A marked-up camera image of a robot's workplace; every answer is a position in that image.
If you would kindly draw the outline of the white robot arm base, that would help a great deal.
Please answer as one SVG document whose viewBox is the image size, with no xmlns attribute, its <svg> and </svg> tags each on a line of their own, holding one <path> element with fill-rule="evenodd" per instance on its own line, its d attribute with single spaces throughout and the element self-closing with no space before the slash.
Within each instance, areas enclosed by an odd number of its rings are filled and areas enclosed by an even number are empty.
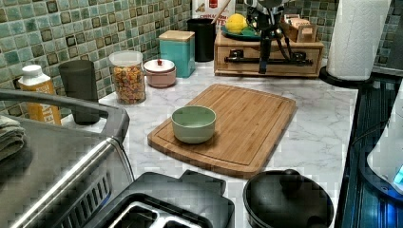
<svg viewBox="0 0 403 228">
<path fill-rule="evenodd" d="M 402 202 L 403 116 L 402 85 L 393 103 L 391 117 L 364 160 L 361 174 L 381 194 Z"/>
</svg>

